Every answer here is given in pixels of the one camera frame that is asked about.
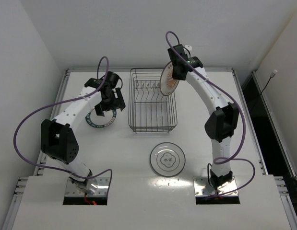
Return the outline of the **grey rimmed white plate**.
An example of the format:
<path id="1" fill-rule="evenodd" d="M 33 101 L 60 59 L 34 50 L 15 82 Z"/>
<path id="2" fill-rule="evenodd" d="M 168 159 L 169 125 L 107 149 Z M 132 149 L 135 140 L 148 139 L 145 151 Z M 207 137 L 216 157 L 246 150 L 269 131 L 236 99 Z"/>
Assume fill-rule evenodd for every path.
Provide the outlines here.
<path id="1" fill-rule="evenodd" d="M 186 157 L 182 148 L 177 144 L 162 142 L 151 151 L 149 163 L 154 173 L 169 178 L 183 171 Z"/>

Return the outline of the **metal base plate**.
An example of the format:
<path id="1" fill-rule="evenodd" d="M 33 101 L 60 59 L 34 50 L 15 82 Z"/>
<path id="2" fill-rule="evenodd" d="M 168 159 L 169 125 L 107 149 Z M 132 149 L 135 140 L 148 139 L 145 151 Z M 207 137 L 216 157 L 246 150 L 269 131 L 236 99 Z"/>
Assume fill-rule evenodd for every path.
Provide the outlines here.
<path id="1" fill-rule="evenodd" d="M 230 182 L 226 182 L 214 189 L 208 183 L 207 177 L 194 177 L 194 192 L 195 197 L 207 197 L 220 195 L 225 197 L 238 197 L 237 183 L 235 177 Z"/>
<path id="2" fill-rule="evenodd" d="M 84 182 L 69 178 L 67 180 L 65 197 L 106 197 L 109 188 L 108 177 L 97 177 Z"/>

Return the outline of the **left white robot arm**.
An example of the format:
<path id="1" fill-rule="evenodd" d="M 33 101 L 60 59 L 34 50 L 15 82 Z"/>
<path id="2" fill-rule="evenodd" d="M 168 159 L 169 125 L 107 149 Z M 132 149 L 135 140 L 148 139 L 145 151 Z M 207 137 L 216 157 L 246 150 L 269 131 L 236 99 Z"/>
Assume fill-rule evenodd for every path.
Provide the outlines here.
<path id="1" fill-rule="evenodd" d="M 41 124 L 41 151 L 57 161 L 70 178 L 84 183 L 92 176 L 91 170 L 81 161 L 76 130 L 92 111 L 97 116 L 105 112 L 123 110 L 125 102 L 117 83 L 121 77 L 109 71 L 100 79 L 90 78 L 79 94 L 79 100 L 72 102 L 62 113 Z"/>

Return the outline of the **blue rimmed plate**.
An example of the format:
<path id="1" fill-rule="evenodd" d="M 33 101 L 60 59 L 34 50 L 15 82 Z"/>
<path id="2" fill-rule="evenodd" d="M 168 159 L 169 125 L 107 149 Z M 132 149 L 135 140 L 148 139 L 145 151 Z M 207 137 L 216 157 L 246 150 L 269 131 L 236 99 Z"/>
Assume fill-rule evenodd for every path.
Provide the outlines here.
<path id="1" fill-rule="evenodd" d="M 97 116 L 95 110 L 92 110 L 86 115 L 85 120 L 87 124 L 93 128 L 105 128 L 115 121 L 117 111 L 110 110 L 104 112 L 104 115 L 105 116 Z"/>

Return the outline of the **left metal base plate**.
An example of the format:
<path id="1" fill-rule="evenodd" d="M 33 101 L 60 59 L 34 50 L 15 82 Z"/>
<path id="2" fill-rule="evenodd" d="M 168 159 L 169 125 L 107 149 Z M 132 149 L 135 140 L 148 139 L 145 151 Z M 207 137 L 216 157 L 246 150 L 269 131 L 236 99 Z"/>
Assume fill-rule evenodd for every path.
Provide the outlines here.
<path id="1" fill-rule="evenodd" d="M 69 178 L 67 180 L 65 197 L 106 197 L 109 188 L 108 177 L 97 177 L 84 182 Z"/>

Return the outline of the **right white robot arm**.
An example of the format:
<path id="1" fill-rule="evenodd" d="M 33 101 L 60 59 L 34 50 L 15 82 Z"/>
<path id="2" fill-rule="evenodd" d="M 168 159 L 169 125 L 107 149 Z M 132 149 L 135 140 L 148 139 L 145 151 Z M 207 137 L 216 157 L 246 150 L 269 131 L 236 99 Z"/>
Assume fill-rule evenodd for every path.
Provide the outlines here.
<path id="1" fill-rule="evenodd" d="M 226 99 L 208 83 L 203 64 L 197 57 L 189 58 L 183 45 L 168 49 L 172 63 L 172 79 L 187 81 L 207 107 L 209 118 L 204 129 L 212 143 L 213 161 L 225 160 L 230 155 L 230 142 L 238 124 L 238 106 Z"/>

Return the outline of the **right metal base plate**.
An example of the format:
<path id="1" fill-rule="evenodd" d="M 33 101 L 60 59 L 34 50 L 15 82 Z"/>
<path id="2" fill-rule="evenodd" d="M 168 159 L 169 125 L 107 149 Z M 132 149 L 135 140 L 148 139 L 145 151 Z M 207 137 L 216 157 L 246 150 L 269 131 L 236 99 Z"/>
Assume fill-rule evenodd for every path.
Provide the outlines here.
<path id="1" fill-rule="evenodd" d="M 214 189 L 208 183 L 207 177 L 194 177 L 194 192 L 195 197 L 207 197 L 220 195 L 225 197 L 238 197 L 237 183 L 235 177 L 230 182 L 226 182 Z"/>

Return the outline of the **orange sunburst pattern plate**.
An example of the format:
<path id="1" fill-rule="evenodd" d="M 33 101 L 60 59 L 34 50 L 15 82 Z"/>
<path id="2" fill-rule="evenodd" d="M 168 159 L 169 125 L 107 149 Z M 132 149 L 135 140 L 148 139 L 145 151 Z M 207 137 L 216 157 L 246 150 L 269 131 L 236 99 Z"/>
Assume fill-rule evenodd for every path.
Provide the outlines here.
<path id="1" fill-rule="evenodd" d="M 179 80 L 176 80 L 173 78 L 173 64 L 170 61 L 164 67 L 160 77 L 160 83 L 159 83 L 160 92 L 164 96 L 169 96 L 175 91 L 178 84 L 179 84 Z"/>

